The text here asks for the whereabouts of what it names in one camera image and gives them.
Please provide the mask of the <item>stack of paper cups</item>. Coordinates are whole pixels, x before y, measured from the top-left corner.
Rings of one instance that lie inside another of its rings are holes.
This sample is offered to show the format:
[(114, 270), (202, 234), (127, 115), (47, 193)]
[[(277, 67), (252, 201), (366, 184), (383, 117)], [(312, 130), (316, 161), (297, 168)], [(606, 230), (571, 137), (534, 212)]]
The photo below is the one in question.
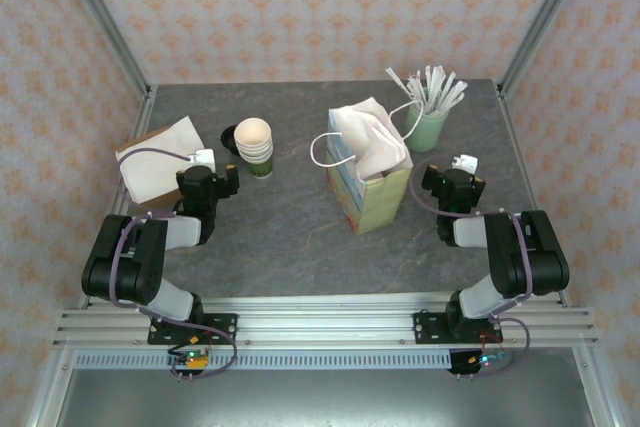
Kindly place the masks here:
[(269, 124), (261, 118), (247, 118), (234, 131), (234, 141), (249, 172), (258, 179), (268, 178), (273, 171), (273, 138)]

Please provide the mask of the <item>printed paper gift bag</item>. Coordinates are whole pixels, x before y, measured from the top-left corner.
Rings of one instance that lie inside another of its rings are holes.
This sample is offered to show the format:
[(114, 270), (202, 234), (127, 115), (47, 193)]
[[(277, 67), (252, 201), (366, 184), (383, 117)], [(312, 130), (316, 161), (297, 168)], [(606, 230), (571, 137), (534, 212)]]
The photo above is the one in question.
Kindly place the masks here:
[[(392, 111), (392, 116), (407, 109), (405, 103)], [(383, 227), (394, 221), (404, 198), (412, 167), (391, 172), (385, 176), (360, 180), (355, 172), (354, 156), (348, 157), (348, 150), (339, 139), (340, 133), (331, 125), (328, 111), (327, 131), (311, 142), (311, 161), (326, 170), (330, 184), (336, 193), (347, 220), (356, 234), (363, 234)]]

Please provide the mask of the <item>white paper napkin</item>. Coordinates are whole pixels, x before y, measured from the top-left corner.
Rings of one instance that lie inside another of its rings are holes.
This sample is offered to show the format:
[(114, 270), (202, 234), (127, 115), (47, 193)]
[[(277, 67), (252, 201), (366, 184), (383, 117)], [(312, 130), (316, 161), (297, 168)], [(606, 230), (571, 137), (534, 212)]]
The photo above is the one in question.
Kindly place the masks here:
[(360, 180), (388, 175), (412, 167), (410, 154), (390, 114), (374, 98), (329, 110), (331, 125), (354, 156)]

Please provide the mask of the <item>stack of black lids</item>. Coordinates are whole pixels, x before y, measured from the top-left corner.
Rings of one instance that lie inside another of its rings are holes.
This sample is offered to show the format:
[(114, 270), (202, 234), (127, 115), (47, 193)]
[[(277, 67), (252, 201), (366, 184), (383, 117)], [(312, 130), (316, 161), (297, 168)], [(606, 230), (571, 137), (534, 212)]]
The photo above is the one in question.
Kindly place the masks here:
[(220, 140), (222, 145), (233, 155), (238, 156), (239, 150), (235, 142), (236, 125), (229, 126), (221, 133)]

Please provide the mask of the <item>green straw holder cup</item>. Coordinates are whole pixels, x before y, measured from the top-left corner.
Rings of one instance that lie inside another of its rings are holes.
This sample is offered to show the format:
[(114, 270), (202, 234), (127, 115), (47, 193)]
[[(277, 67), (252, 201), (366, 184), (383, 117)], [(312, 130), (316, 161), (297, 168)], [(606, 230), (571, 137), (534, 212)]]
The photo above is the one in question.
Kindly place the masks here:
[(417, 99), (412, 99), (407, 107), (403, 140), (409, 150), (428, 152), (438, 143), (441, 131), (449, 113), (428, 113)]

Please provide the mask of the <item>stack of paper napkins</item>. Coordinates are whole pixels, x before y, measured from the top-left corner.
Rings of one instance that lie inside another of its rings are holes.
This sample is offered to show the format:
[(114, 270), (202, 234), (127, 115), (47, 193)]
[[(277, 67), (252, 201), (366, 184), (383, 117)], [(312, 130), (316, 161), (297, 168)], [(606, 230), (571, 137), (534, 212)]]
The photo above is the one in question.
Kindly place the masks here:
[[(204, 144), (189, 116), (170, 127), (153, 131), (121, 146), (117, 160), (135, 149), (156, 148), (181, 156), (188, 156), (204, 148)], [(141, 152), (127, 158), (120, 166), (124, 184), (131, 199), (152, 208), (168, 208), (179, 198), (176, 173), (189, 167), (187, 161), (164, 154)]]

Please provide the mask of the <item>grey metal panel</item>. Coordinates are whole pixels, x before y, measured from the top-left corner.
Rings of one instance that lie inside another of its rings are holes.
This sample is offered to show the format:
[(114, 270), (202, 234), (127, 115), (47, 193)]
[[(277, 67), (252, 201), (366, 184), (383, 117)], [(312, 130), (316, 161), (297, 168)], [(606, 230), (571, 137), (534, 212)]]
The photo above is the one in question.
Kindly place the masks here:
[(594, 427), (579, 380), (444, 371), (73, 374), (57, 427)]

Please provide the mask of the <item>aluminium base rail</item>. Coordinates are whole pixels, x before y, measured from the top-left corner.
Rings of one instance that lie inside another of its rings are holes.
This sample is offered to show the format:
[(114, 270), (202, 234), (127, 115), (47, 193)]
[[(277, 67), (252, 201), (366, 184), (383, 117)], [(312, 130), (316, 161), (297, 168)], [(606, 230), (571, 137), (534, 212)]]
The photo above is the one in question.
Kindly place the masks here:
[[(443, 311), (447, 292), (206, 299), (205, 311), (235, 313), (236, 340), (248, 348), (365, 348), (415, 346), (414, 313)], [(63, 312), (53, 343), (68, 348), (141, 348), (149, 320), (111, 303), (90, 300)], [(585, 307), (569, 307), (557, 294), (533, 297), (502, 317), (504, 344), (567, 348), (602, 344)]]

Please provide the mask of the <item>aluminium frame post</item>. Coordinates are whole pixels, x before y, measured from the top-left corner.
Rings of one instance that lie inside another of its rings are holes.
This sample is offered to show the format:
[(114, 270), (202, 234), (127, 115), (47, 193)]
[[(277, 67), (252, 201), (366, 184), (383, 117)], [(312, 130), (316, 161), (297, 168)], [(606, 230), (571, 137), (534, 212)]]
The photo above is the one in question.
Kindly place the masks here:
[(544, 38), (565, 0), (543, 0), (502, 79), (496, 84), (501, 99), (506, 99)]
[(146, 80), (141, 67), (130, 50), (122, 32), (117, 26), (105, 0), (83, 0), (91, 11), (98, 26), (104, 33), (109, 45), (113, 49), (129, 81), (135, 90), (143, 97), (149, 94), (150, 84)]

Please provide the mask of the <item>aluminium table side rail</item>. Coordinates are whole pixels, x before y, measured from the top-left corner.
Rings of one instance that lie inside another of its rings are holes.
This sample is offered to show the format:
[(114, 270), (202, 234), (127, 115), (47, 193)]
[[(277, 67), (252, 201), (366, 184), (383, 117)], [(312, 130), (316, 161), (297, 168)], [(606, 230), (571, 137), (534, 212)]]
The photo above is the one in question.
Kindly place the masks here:
[[(158, 85), (152, 84), (142, 95), (138, 112), (131, 125), (128, 141), (147, 132), (157, 95)], [(52, 345), (40, 386), (26, 421), (26, 427), (56, 427), (74, 372), (78, 350), (66, 345)]]
[[(538, 202), (533, 190), (522, 149), (509, 111), (507, 99), (501, 86), (494, 82), (500, 109), (509, 132), (511, 143), (524, 179), (527, 195), (533, 207)], [(604, 344), (596, 340), (591, 344), (574, 347), (573, 357), (584, 388), (585, 397), (595, 427), (632, 427), (621, 402), (616, 398), (610, 364), (605, 358)]]

